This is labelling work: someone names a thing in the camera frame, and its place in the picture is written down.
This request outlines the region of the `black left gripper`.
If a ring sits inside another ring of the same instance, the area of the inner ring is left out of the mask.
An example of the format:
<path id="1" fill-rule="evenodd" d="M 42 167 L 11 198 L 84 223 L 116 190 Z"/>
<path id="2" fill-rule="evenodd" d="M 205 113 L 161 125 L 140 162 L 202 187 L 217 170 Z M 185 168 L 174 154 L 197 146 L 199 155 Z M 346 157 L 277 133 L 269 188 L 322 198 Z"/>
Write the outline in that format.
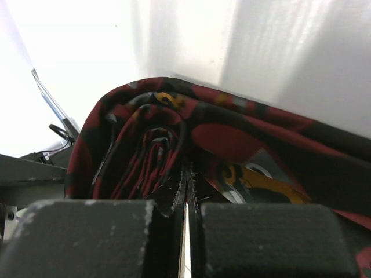
<path id="1" fill-rule="evenodd" d="M 1 207 L 24 209 L 44 199 L 62 199 L 68 153 L 48 160 L 29 154 L 21 158 L 1 155 Z"/>

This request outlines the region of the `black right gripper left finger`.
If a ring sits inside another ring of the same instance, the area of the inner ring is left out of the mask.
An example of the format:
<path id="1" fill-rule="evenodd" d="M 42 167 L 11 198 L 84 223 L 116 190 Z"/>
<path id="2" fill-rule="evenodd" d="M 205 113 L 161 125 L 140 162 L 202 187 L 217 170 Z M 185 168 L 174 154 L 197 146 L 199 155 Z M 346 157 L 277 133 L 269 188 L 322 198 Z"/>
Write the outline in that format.
<path id="1" fill-rule="evenodd" d="M 2 277 L 181 277 L 186 174 L 146 200 L 64 200 L 61 186 L 14 188 L 24 207 L 1 255 Z"/>

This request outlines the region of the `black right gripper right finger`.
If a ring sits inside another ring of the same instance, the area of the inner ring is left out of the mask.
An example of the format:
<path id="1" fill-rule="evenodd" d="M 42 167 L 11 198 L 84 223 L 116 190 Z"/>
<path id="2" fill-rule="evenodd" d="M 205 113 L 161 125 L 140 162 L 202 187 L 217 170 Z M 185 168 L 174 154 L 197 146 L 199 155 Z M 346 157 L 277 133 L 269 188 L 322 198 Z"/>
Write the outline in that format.
<path id="1" fill-rule="evenodd" d="M 353 224 L 334 213 L 359 196 L 349 175 L 311 177 L 309 204 L 257 173 L 242 202 L 229 201 L 193 166 L 187 179 L 193 277 L 359 276 L 347 239 Z"/>

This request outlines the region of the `dark red patterned tie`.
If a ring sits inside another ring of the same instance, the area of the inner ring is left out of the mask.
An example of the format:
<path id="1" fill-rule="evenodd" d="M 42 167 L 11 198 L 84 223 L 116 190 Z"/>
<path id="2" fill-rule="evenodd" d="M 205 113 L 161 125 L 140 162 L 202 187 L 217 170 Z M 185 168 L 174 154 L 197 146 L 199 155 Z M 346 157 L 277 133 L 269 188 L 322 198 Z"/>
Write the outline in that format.
<path id="1" fill-rule="evenodd" d="M 88 115 L 67 199 L 321 204 L 332 209 L 360 277 L 370 276 L 370 139 L 175 78 L 108 92 Z"/>

